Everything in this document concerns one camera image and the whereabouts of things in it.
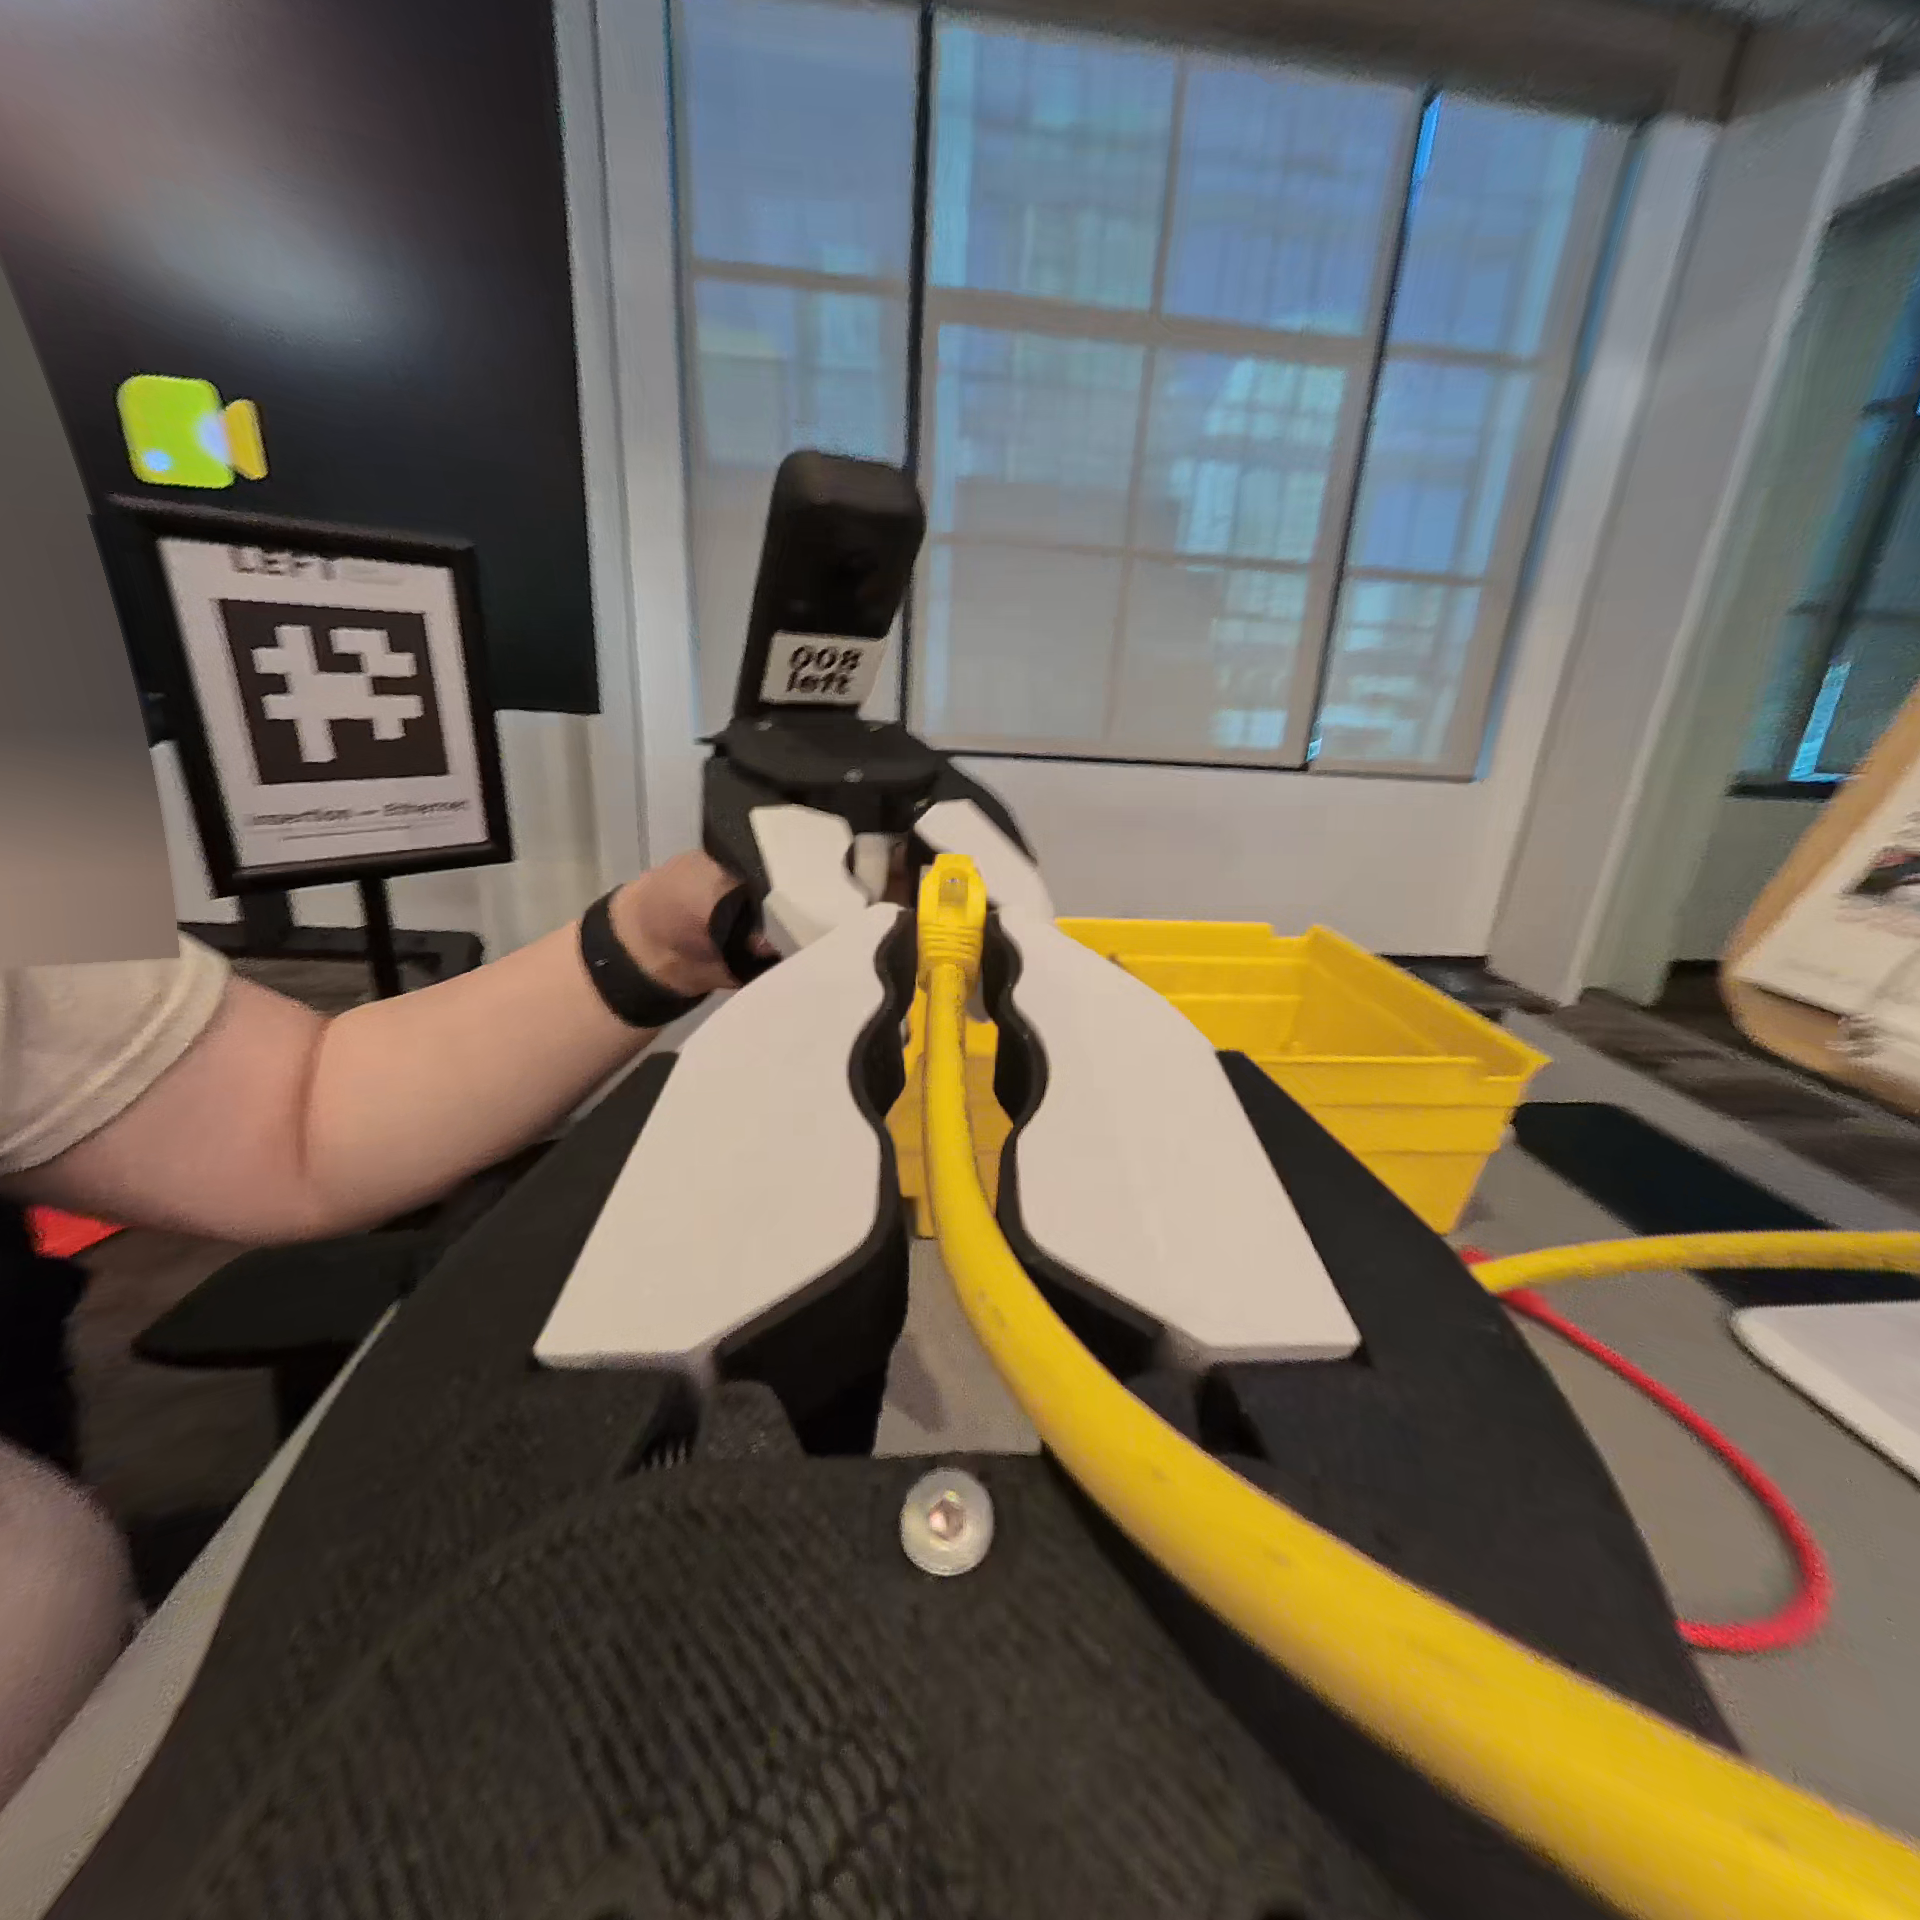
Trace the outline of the yellow plastic bin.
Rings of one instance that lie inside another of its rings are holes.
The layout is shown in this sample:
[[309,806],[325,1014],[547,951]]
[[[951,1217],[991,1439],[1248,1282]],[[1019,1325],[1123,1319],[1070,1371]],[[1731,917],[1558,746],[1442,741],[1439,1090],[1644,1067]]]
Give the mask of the yellow plastic bin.
[[[1242,1057],[1427,1228],[1453,1233],[1546,1057],[1414,974],[1314,926],[1060,918],[1059,927],[1143,981],[1223,1053]],[[966,1123],[926,1111],[926,1005],[908,1017],[906,1090],[892,1129],[903,1196],[932,1235],[926,1141],[970,1135],[981,1191],[998,1203],[1010,1123],[994,1095],[996,1026],[966,1014],[949,1075]]]

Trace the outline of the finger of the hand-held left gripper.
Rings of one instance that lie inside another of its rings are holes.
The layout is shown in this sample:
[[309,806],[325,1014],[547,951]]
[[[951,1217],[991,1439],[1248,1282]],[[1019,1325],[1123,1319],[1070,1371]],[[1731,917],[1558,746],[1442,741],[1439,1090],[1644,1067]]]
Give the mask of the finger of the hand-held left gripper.
[[990,908],[1000,917],[1054,921],[1054,901],[1032,854],[978,801],[940,801],[926,806],[915,834],[932,854],[970,859]]
[[758,804],[749,829],[763,875],[760,938],[776,955],[814,947],[872,905],[853,869],[856,837],[839,814]]

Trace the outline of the person's leg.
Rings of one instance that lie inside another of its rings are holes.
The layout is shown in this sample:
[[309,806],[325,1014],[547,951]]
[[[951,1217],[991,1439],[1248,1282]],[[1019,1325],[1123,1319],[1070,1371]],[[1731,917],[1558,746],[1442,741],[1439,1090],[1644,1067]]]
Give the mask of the person's leg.
[[3,1444],[3,1798],[102,1683],[141,1609],[128,1546],[72,1478]]

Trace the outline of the person's left forearm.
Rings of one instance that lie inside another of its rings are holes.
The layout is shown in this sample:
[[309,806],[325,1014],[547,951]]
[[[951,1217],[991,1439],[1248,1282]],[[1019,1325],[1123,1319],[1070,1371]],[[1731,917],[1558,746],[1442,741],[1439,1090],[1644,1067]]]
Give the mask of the person's left forearm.
[[571,930],[336,1017],[230,970],[181,1063],[5,1198],[245,1244],[354,1233],[543,1139],[652,1036],[603,1009]]

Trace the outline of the black wristband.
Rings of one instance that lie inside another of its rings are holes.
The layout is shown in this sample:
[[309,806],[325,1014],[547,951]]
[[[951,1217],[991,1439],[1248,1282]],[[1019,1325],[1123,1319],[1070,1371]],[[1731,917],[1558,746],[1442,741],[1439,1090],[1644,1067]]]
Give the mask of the black wristband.
[[708,999],[707,991],[671,991],[623,947],[612,924],[614,892],[595,899],[579,921],[579,955],[596,999],[612,1020],[640,1033],[656,1033]]

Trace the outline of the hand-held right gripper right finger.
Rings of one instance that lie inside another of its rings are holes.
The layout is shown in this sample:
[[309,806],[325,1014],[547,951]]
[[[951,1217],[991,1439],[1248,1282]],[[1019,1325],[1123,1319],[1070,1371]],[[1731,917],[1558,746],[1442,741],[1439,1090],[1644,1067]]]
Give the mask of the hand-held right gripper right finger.
[[1359,1330],[1202,1031],[1052,918],[991,918],[981,1003],[1021,1259],[1206,1371],[1346,1359]]

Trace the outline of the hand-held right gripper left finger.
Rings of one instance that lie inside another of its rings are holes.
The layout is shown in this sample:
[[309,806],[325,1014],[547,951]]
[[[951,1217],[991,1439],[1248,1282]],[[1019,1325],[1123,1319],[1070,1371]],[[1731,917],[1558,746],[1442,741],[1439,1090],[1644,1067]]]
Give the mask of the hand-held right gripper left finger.
[[870,905],[685,1039],[534,1340],[543,1369],[754,1380],[783,1403],[887,1375],[911,959],[903,909]]

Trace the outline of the large grid window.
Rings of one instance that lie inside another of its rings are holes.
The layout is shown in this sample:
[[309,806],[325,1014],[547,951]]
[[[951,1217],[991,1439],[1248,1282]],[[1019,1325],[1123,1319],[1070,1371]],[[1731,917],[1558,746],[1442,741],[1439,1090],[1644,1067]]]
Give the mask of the large grid window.
[[662,52],[704,729],[818,449],[926,503],[883,718],[1482,775],[1634,129],[946,4],[668,4]]

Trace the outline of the white flat device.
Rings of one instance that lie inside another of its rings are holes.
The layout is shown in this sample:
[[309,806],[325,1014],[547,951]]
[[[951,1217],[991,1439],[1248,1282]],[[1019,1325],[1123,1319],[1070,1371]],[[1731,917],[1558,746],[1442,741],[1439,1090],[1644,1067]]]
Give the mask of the white flat device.
[[1748,1355],[1918,1482],[1918,1303],[1740,1309]]

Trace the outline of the person's left hand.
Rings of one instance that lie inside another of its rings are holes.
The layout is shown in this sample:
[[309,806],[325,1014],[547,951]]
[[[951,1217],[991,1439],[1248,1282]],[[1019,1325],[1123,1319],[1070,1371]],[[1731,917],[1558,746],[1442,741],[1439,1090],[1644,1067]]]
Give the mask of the person's left hand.
[[671,854],[614,886],[608,918],[622,951],[661,990],[704,999],[739,986],[712,940],[735,875],[704,850]]

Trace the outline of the black wall screen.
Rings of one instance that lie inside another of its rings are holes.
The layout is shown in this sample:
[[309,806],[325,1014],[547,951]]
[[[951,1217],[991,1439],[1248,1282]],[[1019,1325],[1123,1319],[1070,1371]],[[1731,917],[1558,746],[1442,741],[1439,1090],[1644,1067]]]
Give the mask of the black wall screen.
[[554,7],[3,7],[5,267],[91,503],[464,539],[596,713]]

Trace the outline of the person's beige shirt sleeve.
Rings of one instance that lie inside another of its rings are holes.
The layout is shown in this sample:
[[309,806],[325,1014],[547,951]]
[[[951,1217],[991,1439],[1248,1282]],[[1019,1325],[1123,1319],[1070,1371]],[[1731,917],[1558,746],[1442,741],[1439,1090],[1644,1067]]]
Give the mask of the person's beige shirt sleeve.
[[3,1172],[91,1139],[200,1039],[232,981],[182,938],[174,957],[3,974]]

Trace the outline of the wooden board with prints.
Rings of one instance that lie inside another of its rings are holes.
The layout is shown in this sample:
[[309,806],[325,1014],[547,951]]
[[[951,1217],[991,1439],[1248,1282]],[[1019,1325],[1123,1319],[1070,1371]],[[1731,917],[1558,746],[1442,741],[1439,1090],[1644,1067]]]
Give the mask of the wooden board with prints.
[[1718,962],[1767,1053],[1918,1116],[1915,703],[1762,889]]

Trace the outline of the framed tag sign stand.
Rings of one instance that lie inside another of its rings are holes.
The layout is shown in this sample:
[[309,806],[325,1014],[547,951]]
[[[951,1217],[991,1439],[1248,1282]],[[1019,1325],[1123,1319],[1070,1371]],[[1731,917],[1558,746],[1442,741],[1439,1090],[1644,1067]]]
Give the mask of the framed tag sign stand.
[[475,970],[400,932],[390,879],[514,859],[469,542],[112,495],[112,569],[152,657],[232,957],[358,957],[378,999]]

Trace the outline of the dark framed side window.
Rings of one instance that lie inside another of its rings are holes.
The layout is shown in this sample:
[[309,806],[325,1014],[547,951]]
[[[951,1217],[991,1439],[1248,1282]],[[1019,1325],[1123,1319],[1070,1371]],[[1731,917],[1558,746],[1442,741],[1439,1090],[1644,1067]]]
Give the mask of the dark framed side window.
[[1824,801],[1918,669],[1918,190],[1821,241],[1760,454],[1736,636],[1760,649],[1733,796]]

